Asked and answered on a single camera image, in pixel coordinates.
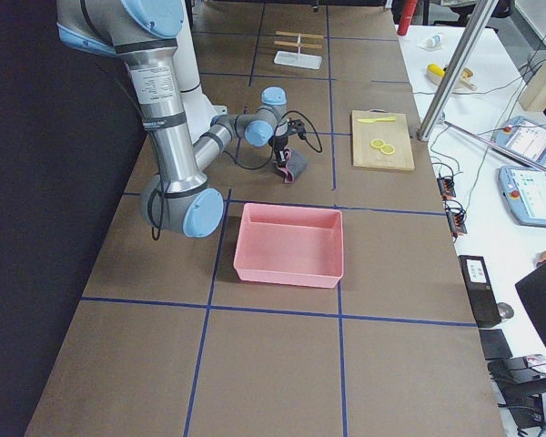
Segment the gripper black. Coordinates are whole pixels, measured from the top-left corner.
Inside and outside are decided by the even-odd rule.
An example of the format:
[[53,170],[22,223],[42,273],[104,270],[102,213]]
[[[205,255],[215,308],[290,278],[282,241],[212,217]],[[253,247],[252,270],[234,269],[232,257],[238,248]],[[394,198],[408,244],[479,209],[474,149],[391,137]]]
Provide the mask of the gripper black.
[[278,168],[284,168],[286,162],[289,162],[291,159],[291,149],[286,148],[288,145],[288,138],[288,133],[272,138],[272,148],[275,150],[276,165]]

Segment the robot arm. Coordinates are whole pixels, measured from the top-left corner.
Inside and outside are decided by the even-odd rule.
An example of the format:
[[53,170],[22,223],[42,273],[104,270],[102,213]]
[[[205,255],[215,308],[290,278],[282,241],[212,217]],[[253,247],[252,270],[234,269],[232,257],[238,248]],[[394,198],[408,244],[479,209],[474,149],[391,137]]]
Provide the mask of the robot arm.
[[140,195],[144,219],[159,231],[210,235],[224,204],[208,185],[205,168],[236,138],[262,147],[286,133],[285,91],[266,88],[253,114],[217,112],[200,85],[182,1],[59,1],[56,6],[64,44],[118,57],[126,65],[158,167]]

